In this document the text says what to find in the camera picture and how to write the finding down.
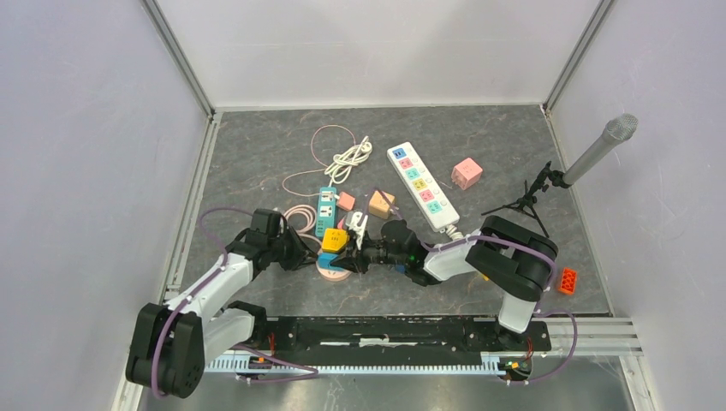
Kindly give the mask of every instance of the black tripod stand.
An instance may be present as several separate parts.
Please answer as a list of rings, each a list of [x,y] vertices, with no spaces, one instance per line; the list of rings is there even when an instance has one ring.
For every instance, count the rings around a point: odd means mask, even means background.
[[[537,223],[539,224],[539,227],[542,229],[542,232],[544,233],[544,236],[549,238],[550,234],[547,233],[547,229],[545,229],[545,225],[542,224],[542,220],[539,219],[539,216],[537,215],[537,212],[534,210],[534,205],[537,204],[537,197],[535,197],[535,194],[542,190],[542,193],[546,192],[548,188],[550,188],[550,185],[547,184],[547,180],[549,179],[553,186],[555,187],[562,187],[562,188],[569,188],[569,184],[566,184],[562,177],[564,176],[564,173],[562,173],[559,170],[550,170],[550,166],[552,165],[552,162],[547,162],[547,164],[544,165],[544,168],[537,174],[537,178],[534,179],[534,182],[532,183],[531,187],[527,186],[527,180],[524,181],[524,195],[521,196],[517,201],[514,201],[509,204],[502,205],[501,207],[497,207],[494,210],[489,210],[486,212],[482,212],[481,215],[485,216],[487,214],[492,214],[493,212],[497,212],[499,210],[514,210],[517,212],[520,212],[524,214],[525,216],[534,218],[537,220]]]

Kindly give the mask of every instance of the orange lego brick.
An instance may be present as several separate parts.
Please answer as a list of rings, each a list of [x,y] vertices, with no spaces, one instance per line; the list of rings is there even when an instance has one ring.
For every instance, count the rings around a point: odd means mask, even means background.
[[[561,293],[572,295],[574,294],[574,285],[577,283],[577,271],[565,267],[562,270],[562,278],[560,279],[560,285],[557,288]]]

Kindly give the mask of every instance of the white enclosure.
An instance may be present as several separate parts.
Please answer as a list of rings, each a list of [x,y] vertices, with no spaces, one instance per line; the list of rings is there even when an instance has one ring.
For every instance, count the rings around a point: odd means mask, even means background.
[[[140,3],[0,10],[0,409],[109,409],[206,118]]]
[[[217,111],[542,104],[575,66],[549,107],[565,164],[640,119],[575,186],[616,314],[664,409],[722,409],[726,3],[615,2],[568,65],[604,3],[3,0],[0,409],[111,405],[210,121],[195,94]]]
[[[623,111],[640,126],[576,185],[616,310],[664,409],[723,409],[726,3],[618,2],[553,110],[572,163]]]
[[[216,107],[539,104],[598,0],[161,0]]]

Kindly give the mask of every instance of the small pink block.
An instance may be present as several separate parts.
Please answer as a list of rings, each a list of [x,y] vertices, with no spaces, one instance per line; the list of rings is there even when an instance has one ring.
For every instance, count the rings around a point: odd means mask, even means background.
[[[461,187],[462,190],[466,190],[481,178],[482,171],[474,160],[467,158],[454,167],[454,171],[451,173],[451,181]]]
[[[340,208],[342,208],[345,211],[353,210],[353,205],[355,204],[354,196],[341,191],[341,193],[338,194],[338,197],[340,197],[340,198],[338,199],[338,202],[336,203],[337,206],[339,206]]]

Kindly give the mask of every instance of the teal power strip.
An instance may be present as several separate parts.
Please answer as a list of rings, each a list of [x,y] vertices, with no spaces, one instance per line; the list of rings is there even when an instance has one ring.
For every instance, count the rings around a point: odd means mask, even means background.
[[[318,195],[318,221],[315,223],[315,236],[323,238],[327,229],[336,226],[336,194],[334,187],[320,188]]]

